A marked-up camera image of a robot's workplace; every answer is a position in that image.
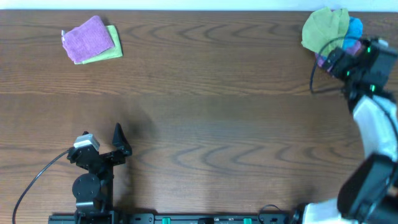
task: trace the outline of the yellow-green cloth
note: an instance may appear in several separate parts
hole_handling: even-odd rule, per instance
[[[307,19],[303,26],[303,41],[301,44],[315,53],[331,39],[344,37],[349,26],[349,15],[347,9],[331,11],[325,7],[315,11]],[[344,40],[337,40],[331,43],[323,52],[327,56],[336,47],[342,47]]]
[[[84,60],[81,63],[75,63],[75,64],[77,64],[77,65],[87,64],[87,63],[91,63],[91,62],[97,62],[97,61],[101,61],[101,60],[107,60],[107,59],[118,58],[118,57],[123,56],[122,47],[120,45],[120,40],[119,40],[118,31],[116,30],[116,27],[113,25],[110,25],[110,26],[106,26],[106,28],[107,28],[109,34],[111,35],[112,41],[114,43],[114,47],[111,49],[105,50],[104,52],[100,53],[97,56],[94,56],[92,58]]]

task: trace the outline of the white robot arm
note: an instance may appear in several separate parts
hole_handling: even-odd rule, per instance
[[[397,60],[386,42],[367,40],[358,56],[337,48],[323,68],[345,83],[342,91],[359,127],[365,161],[338,198],[310,203],[301,223],[398,223],[398,122],[394,97],[383,90]]]
[[[374,95],[372,98],[362,96],[358,101],[353,110],[353,118],[361,132],[365,158],[372,154],[382,154],[397,162],[396,111],[397,106],[393,101],[380,96]],[[308,204],[304,210],[302,223],[344,224],[358,223],[358,221],[342,218],[338,210],[338,199],[333,198],[326,202]]]

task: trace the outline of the purple cloth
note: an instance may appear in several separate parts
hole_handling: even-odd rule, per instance
[[[355,44],[352,47],[348,47],[345,52],[349,53],[350,55],[354,55],[360,48],[361,48],[362,44],[360,41],[356,41]],[[323,63],[325,62],[326,57],[320,57],[318,60],[318,66],[322,67]]]
[[[62,45],[75,63],[114,47],[112,38],[99,16],[93,16],[80,27],[67,32],[63,36]]]

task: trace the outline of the white wall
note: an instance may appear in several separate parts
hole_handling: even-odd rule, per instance
[[[153,9],[398,12],[398,0],[0,0],[0,9]]]

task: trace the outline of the wood grain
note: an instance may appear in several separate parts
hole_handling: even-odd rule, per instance
[[[74,65],[60,42],[98,14],[124,57]],[[159,213],[256,213],[337,195],[363,159],[338,93],[312,96],[309,12],[1,11],[0,222],[46,163],[84,130],[101,152],[120,122],[134,153],[115,168],[114,204]],[[398,45],[398,15],[352,13]],[[388,84],[398,90],[395,68]],[[316,87],[339,86],[318,72]],[[74,212],[83,170],[60,159],[31,188],[18,223]]]

